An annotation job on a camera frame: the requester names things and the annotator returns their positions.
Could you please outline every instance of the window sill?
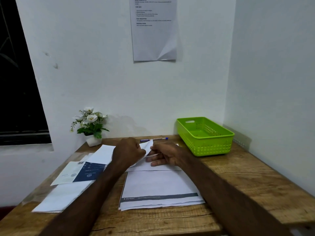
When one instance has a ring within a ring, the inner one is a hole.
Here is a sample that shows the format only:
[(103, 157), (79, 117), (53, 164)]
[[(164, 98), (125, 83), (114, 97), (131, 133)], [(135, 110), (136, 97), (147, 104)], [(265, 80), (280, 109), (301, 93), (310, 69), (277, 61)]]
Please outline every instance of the window sill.
[(29, 144), (0, 146), (0, 156), (6, 155), (27, 155), (41, 152), (53, 152), (53, 144)]

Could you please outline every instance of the white wall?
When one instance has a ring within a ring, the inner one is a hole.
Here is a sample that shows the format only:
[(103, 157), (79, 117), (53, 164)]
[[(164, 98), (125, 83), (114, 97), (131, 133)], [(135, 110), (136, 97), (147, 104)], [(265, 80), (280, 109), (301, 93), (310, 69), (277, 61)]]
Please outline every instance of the white wall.
[(0, 156), (0, 206), (83, 143), (69, 126), (85, 106), (109, 115), (107, 137), (173, 134), (179, 117), (223, 122), (236, 0), (178, 0), (175, 63), (133, 63), (129, 0), (16, 1), (54, 152)]
[(315, 0), (237, 0), (224, 124), (315, 195)]

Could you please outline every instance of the basket rim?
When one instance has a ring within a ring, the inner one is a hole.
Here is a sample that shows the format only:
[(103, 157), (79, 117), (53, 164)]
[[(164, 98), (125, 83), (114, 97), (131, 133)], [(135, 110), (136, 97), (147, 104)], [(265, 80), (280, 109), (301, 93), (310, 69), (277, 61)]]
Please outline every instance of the basket rim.
[(215, 125), (217, 125), (217, 126), (219, 126), (219, 127), (222, 127), (221, 125), (215, 123), (214, 121), (211, 121), (210, 119), (208, 119), (208, 118), (206, 118), (206, 117), (178, 118), (178, 119), (176, 119), (176, 121), (177, 121), (193, 138), (195, 138), (195, 139), (225, 138), (225, 137), (233, 137), (233, 136), (235, 135), (234, 132), (232, 132), (232, 131), (226, 129), (225, 127), (222, 127), (222, 128), (224, 128), (225, 130), (229, 131), (231, 134), (229, 134), (229, 135), (222, 135), (222, 136), (212, 136), (212, 137), (200, 137), (200, 138), (199, 138), (199, 137), (195, 137), (194, 135), (191, 134), (190, 131), (187, 130), (187, 128), (184, 127), (184, 125), (183, 125), (179, 120), (180, 120), (180, 119), (187, 119), (187, 120), (190, 119), (190, 120), (193, 120), (193, 119), (196, 119), (196, 118), (205, 118), (205, 119), (209, 120), (210, 122), (214, 123)]

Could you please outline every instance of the forearm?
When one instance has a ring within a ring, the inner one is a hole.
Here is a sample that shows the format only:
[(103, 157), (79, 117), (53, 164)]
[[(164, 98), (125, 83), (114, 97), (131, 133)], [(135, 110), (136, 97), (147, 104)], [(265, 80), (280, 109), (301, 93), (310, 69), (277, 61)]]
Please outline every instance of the forearm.
[(194, 182), (219, 222), (230, 235), (286, 236), (290, 232), (258, 203), (237, 190), (190, 153), (180, 167)]
[(73, 201), (40, 235), (89, 235), (110, 190), (125, 169), (110, 163), (98, 179)]

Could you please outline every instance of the basket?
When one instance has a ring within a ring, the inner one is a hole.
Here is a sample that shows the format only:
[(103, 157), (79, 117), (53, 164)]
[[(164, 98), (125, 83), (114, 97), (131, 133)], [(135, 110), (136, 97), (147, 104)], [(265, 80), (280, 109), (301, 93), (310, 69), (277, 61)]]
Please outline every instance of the basket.
[(195, 156), (230, 152), (234, 133), (205, 117), (178, 118), (177, 131)]

